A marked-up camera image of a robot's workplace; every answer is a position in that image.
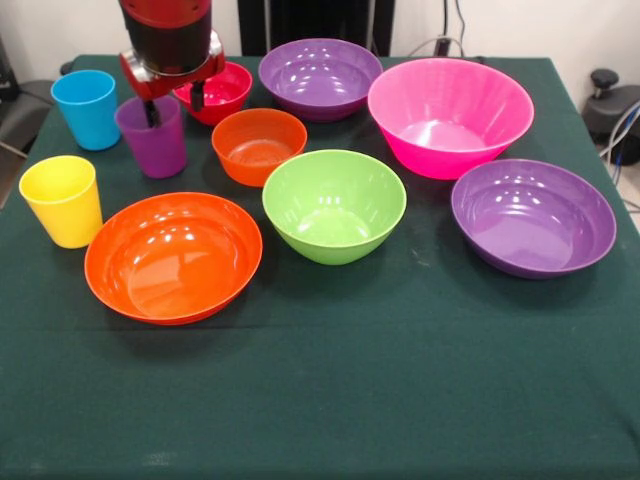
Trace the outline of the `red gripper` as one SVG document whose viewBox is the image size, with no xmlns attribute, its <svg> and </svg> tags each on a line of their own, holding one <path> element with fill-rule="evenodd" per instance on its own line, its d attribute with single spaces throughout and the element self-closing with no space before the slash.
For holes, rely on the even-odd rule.
<svg viewBox="0 0 640 480">
<path fill-rule="evenodd" d="M 194 111 L 201 111 L 204 106 L 205 81 L 219 74 L 225 67 L 223 46 L 215 30 L 210 32 L 206 60 L 198 68 L 187 73 L 158 73 L 147 66 L 134 49 L 121 53 L 119 61 L 125 78 L 134 93 L 144 100 L 144 113 L 150 128 L 159 126 L 159 111 L 154 99 L 167 95 L 185 84 L 192 83 L 191 105 Z"/>
</svg>

